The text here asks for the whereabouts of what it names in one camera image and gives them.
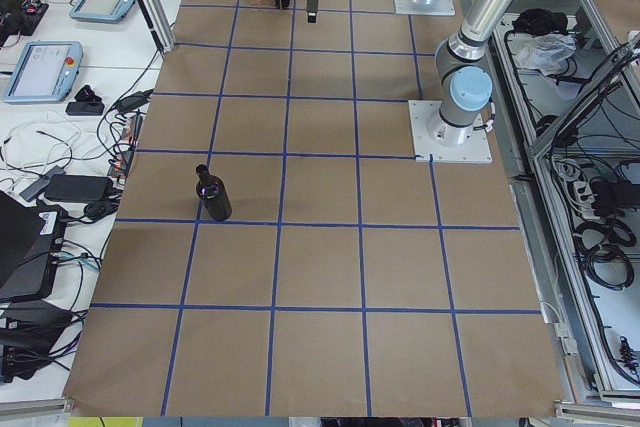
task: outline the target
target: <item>dark bottle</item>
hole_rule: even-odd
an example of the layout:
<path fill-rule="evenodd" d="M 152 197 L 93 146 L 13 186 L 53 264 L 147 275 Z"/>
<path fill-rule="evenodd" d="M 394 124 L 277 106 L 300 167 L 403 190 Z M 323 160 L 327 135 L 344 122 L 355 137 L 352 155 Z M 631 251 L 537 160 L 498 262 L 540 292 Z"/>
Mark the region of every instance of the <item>dark bottle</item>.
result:
<path fill-rule="evenodd" d="M 222 179 L 211 175 L 206 165 L 196 167 L 198 185 L 196 193 L 213 220 L 227 220 L 231 216 L 231 203 Z"/>

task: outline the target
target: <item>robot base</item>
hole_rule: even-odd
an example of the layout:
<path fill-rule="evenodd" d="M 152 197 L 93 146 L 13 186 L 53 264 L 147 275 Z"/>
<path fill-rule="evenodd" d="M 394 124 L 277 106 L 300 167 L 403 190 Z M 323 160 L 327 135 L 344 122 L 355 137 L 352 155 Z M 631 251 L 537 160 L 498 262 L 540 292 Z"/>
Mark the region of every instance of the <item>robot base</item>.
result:
<path fill-rule="evenodd" d="M 416 4 L 411 0 L 394 0 L 396 14 L 452 16 L 456 14 L 453 0 L 432 0 L 428 4 Z"/>
<path fill-rule="evenodd" d="M 418 162 L 429 162 L 433 158 L 438 163 L 490 164 L 491 151 L 484 130 L 474 130 L 471 137 L 458 147 L 447 147 L 436 142 L 427 132 L 427 119 L 440 108 L 441 101 L 410 100 L 411 134 L 413 152 Z M 483 124 L 480 115 L 474 126 Z"/>

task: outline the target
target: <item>blue joint cap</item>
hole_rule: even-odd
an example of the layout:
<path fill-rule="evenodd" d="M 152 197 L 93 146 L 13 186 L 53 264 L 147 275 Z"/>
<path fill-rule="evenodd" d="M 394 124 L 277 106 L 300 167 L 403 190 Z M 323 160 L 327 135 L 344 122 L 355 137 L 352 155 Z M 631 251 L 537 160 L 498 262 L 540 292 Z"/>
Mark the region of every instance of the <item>blue joint cap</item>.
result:
<path fill-rule="evenodd" d="M 463 67 L 451 79 L 451 98 L 467 112 L 476 112 L 482 109 L 489 98 L 493 82 L 491 77 L 479 67 Z"/>

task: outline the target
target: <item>black bag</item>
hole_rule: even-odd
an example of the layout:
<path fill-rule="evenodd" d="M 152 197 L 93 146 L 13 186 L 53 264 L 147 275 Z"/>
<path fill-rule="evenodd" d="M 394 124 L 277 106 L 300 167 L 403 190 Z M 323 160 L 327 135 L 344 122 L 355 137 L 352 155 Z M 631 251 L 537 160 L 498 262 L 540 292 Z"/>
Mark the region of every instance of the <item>black bag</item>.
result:
<path fill-rule="evenodd" d="M 22 4 L 25 0 L 0 0 L 0 45 L 22 27 Z"/>
<path fill-rule="evenodd" d="M 524 32 L 534 37 L 551 32 L 567 34 L 568 20 L 562 12 L 550 12 L 545 9 L 525 10 L 513 21 L 515 32 Z"/>

